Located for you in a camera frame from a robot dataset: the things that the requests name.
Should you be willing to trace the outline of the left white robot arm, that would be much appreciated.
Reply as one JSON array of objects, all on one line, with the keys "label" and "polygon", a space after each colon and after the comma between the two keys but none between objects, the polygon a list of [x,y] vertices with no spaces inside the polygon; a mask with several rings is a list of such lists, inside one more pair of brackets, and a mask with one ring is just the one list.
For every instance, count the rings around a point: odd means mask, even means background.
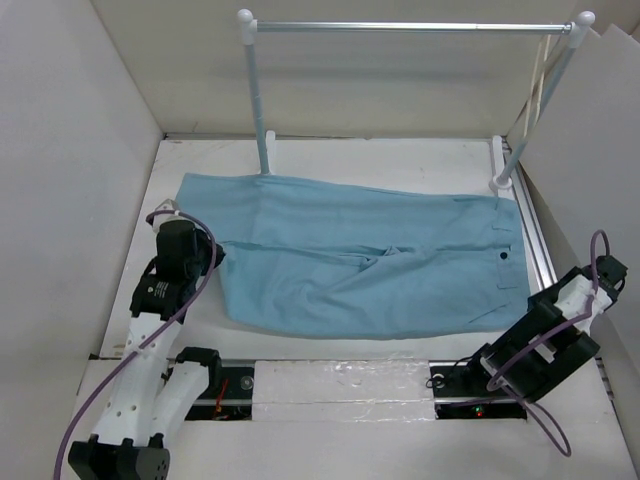
[{"label": "left white robot arm", "polygon": [[216,350],[187,347],[174,364],[169,352],[224,251],[209,228],[190,215],[162,210],[147,220],[156,233],[156,254],[132,294],[123,357],[71,423],[78,424],[106,387],[111,394],[87,440],[64,435],[56,475],[68,464],[80,479],[166,478],[170,439],[200,395],[222,389]]}]

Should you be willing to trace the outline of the cream plastic hanger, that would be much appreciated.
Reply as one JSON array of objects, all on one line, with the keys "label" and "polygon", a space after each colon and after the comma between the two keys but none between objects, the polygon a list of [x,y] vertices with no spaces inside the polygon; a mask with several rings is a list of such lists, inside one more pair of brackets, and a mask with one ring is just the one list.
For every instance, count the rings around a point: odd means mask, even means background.
[{"label": "cream plastic hanger", "polygon": [[525,103],[525,119],[522,138],[528,140],[530,133],[541,115],[542,93],[546,76],[546,62],[549,57],[551,36],[545,35],[538,43],[533,72],[529,87],[529,97]]}]

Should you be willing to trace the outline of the light blue trousers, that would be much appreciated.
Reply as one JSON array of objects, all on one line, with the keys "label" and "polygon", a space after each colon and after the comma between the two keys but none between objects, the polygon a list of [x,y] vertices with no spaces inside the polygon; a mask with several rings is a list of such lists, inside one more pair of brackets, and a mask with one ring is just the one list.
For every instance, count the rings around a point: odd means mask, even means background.
[{"label": "light blue trousers", "polygon": [[428,338],[504,330],[527,308],[511,199],[188,174],[176,200],[222,246],[226,313],[247,326],[324,339]]}]

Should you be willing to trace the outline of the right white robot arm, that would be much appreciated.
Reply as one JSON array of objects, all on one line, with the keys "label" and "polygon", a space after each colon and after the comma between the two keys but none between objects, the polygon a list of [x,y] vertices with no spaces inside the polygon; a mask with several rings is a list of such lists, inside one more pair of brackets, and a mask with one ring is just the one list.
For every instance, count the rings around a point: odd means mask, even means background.
[{"label": "right white robot arm", "polygon": [[528,403],[540,400],[598,353],[600,346],[589,334],[591,322],[617,302],[627,272],[612,255],[571,269],[531,296],[525,315],[497,340],[483,345],[466,364],[451,367],[437,393],[489,398],[509,389]]}]

